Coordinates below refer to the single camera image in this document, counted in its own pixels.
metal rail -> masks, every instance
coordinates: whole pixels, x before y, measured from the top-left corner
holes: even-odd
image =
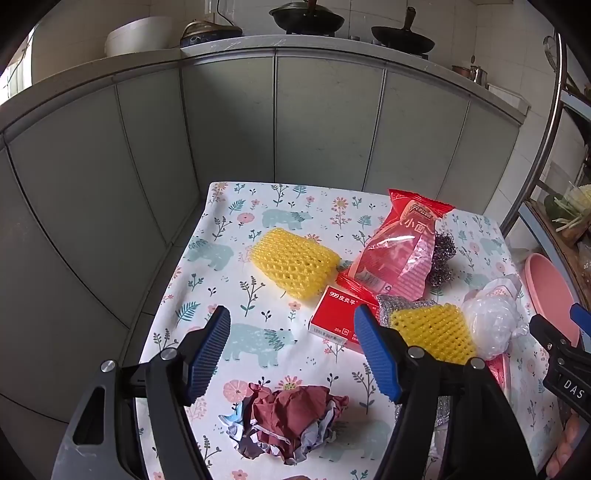
[[[521,204],[531,197],[531,194],[534,192],[535,184],[542,175],[544,171],[544,167],[546,166],[546,162],[548,161],[548,156],[550,155],[550,151],[552,150],[552,145],[554,144],[554,140],[556,138],[556,132],[558,131],[558,125],[560,123],[560,115],[562,114],[563,108],[563,101],[561,99],[562,91],[564,90],[566,84],[566,44],[562,38],[562,35],[558,33],[558,31],[554,31],[554,38],[556,40],[556,79],[554,81],[554,93],[552,96],[552,107],[550,109],[550,115],[548,117],[548,122],[546,123],[546,128],[544,130],[544,135],[542,135],[542,141],[540,143],[540,147],[538,149],[538,153],[535,155],[535,160],[530,168],[530,172],[527,174],[527,178],[525,179],[525,183],[521,187],[519,195],[513,202],[509,213],[501,223],[501,234],[503,237],[506,237],[515,222],[519,218],[519,208]]]

pot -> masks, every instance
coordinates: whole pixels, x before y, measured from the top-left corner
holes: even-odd
[[[480,66],[472,66],[472,76],[470,77],[472,79],[472,81],[474,83],[477,83],[478,85],[482,85],[484,88],[486,88],[487,82],[486,82],[486,77],[488,76],[488,74],[482,70],[482,68]]]
[[[466,77],[467,79],[472,79],[471,69],[460,67],[459,65],[452,65],[452,71],[462,75],[463,77]]]
[[[408,7],[402,28],[372,27],[371,33],[376,40],[388,48],[412,55],[425,54],[433,49],[435,42],[430,38],[410,31],[416,15],[417,11],[413,7]]]
[[[183,48],[208,41],[241,36],[242,29],[235,25],[219,25],[205,20],[198,20],[191,22],[185,27],[183,36],[181,37],[180,47]]]
[[[329,35],[343,26],[345,19],[328,8],[316,4],[317,0],[292,2],[274,8],[269,14],[275,23],[290,34]]]

window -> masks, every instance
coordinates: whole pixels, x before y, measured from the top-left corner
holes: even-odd
[[[31,43],[33,41],[33,28],[27,37],[27,42],[19,48],[13,57],[12,63],[0,75],[0,105],[10,97],[30,87],[31,81]]]

plastic bag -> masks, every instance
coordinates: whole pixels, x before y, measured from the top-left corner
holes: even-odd
[[[423,296],[435,246],[435,221],[453,206],[412,192],[390,190],[392,210],[337,283],[358,296]]]
[[[511,338],[529,332],[515,302],[520,289],[519,278],[508,275],[489,282],[474,298],[466,299],[462,304],[472,341],[478,356],[484,360],[505,352]]]

floral tablecloth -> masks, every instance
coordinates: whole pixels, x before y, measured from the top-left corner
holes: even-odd
[[[394,428],[394,405],[379,392],[365,357],[309,333],[313,308],[290,298],[267,279],[252,265],[249,253],[264,233],[279,226],[331,248],[343,260],[353,260],[390,206],[384,195],[304,185],[220,182],[210,186],[204,214],[166,289],[141,361],[177,345],[188,331],[202,328],[218,304],[230,310],[233,326],[247,324],[277,333],[276,358],[258,353],[259,346],[245,338],[242,351],[231,360],[220,360],[206,395],[187,409],[215,480],[374,477]],[[437,229],[455,238],[458,253],[449,262],[454,279],[426,291],[426,297],[461,305],[469,290],[517,272],[493,220],[453,210],[438,221]],[[519,294],[519,307],[528,318],[534,314],[526,291]],[[542,385],[547,354],[528,335],[512,342],[509,356],[512,408],[540,468],[562,431],[556,398]],[[244,459],[233,449],[218,415],[232,413],[249,382],[272,390],[326,385],[334,395],[348,395],[342,434],[297,466],[285,466],[270,455]],[[148,473],[161,480],[145,400],[138,400],[138,423]],[[438,465],[437,458],[429,459],[427,479],[436,478]]]

